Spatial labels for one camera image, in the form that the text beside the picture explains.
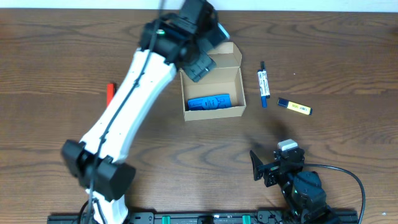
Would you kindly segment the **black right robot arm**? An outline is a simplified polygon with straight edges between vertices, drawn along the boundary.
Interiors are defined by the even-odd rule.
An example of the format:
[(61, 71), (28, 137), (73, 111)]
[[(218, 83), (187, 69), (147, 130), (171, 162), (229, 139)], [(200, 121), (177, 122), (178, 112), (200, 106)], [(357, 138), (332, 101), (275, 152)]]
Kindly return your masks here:
[(266, 187), (278, 185), (289, 206), (282, 220), (291, 223), (341, 223), (336, 212), (326, 203), (326, 192), (316, 172), (304, 171), (304, 150), (279, 149), (274, 162), (263, 164), (250, 153), (254, 180), (263, 179)]

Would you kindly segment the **yellow highlighter pen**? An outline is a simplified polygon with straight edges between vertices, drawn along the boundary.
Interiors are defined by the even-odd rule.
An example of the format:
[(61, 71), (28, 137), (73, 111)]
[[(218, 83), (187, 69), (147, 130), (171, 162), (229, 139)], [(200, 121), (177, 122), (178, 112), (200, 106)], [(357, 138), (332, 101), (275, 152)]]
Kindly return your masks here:
[(293, 101), (289, 101), (284, 98), (279, 98), (277, 104), (283, 108), (287, 108), (289, 110), (302, 113), (305, 115), (311, 115), (313, 112), (313, 109), (309, 106), (301, 105), (299, 103), (295, 103)]

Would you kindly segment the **blue plastic case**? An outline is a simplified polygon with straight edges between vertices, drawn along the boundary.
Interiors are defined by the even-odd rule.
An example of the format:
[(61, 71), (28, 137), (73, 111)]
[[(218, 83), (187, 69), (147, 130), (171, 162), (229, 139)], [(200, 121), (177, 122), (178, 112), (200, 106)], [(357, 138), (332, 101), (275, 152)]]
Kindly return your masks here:
[(229, 94), (204, 96), (190, 99), (187, 101), (187, 105), (190, 111), (217, 110), (232, 107)]

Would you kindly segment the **red stapler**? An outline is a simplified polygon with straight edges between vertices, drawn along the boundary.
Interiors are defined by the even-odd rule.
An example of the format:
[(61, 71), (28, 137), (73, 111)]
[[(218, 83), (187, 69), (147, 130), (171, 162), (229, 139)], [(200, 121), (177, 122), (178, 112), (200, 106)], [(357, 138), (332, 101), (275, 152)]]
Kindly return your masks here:
[(106, 86), (106, 106), (109, 106), (116, 92), (116, 84), (108, 83)]

